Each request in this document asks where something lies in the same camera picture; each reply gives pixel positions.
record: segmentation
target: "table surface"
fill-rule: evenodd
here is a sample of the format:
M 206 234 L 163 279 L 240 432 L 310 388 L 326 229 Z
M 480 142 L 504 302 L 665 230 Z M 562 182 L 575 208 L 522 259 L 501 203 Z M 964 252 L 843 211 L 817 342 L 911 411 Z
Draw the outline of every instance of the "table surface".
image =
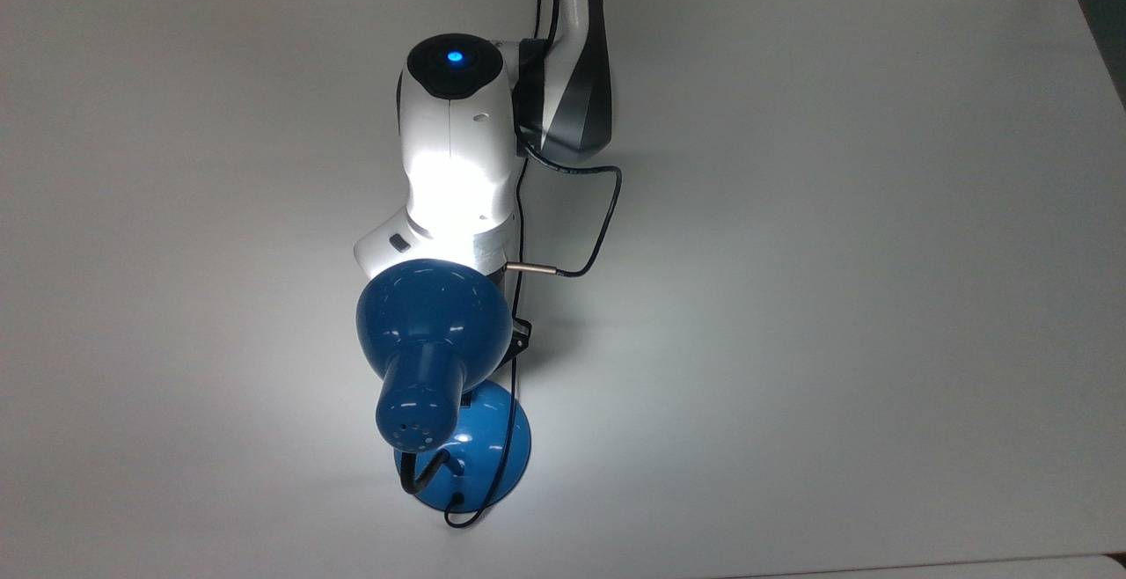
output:
M 0 0 L 6 576 L 704 578 L 1126 550 L 1126 115 L 1075 0 L 606 0 L 618 213 L 533 458 L 399 490 L 394 87 L 534 0 Z M 608 179 L 531 170 L 573 267 Z

